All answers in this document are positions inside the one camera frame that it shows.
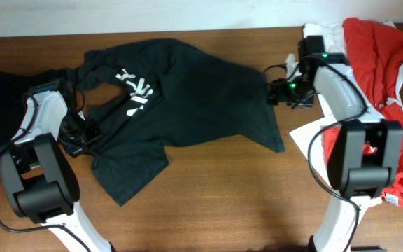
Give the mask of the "black Nike t-shirt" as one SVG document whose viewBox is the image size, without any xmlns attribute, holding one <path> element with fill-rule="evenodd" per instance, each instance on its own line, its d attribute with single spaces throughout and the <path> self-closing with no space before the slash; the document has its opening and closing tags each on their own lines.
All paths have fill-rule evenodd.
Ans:
<svg viewBox="0 0 403 252">
<path fill-rule="evenodd" d="M 101 130 L 91 170 L 119 205 L 168 166 L 168 146 L 242 135 L 275 153 L 285 149 L 262 73 L 176 39 L 89 51 L 66 78 L 82 91 L 122 89 L 88 111 Z"/>
</svg>

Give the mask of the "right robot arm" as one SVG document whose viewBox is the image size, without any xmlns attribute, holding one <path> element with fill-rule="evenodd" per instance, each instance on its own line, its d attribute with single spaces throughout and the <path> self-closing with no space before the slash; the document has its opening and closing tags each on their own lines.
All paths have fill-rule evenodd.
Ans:
<svg viewBox="0 0 403 252">
<path fill-rule="evenodd" d="M 286 62 L 286 77 L 269 84 L 267 101 L 292 108 L 311 106 L 322 95 L 335 121 L 312 137 L 306 157 L 311 175 L 331 198 L 318 231 L 311 235 L 307 251 L 350 251 L 351 242 L 365 212 L 380 203 L 380 195 L 397 174 L 403 128 L 386 120 L 357 84 L 349 61 L 342 53 L 327 52 L 323 37 L 307 36 L 298 44 L 299 61 Z M 337 140 L 321 179 L 313 166 L 313 145 L 329 130 Z"/>
</svg>

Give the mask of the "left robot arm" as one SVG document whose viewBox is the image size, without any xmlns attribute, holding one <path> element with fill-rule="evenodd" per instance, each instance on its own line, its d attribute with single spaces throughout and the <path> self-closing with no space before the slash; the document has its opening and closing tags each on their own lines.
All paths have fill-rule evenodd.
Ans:
<svg viewBox="0 0 403 252">
<path fill-rule="evenodd" d="M 113 251 L 83 211 L 67 160 L 94 155 L 101 138 L 76 94 L 63 79 L 28 89 L 20 128 L 0 149 L 0 181 L 14 213 L 35 225 L 22 233 L 50 230 L 69 251 Z"/>
</svg>

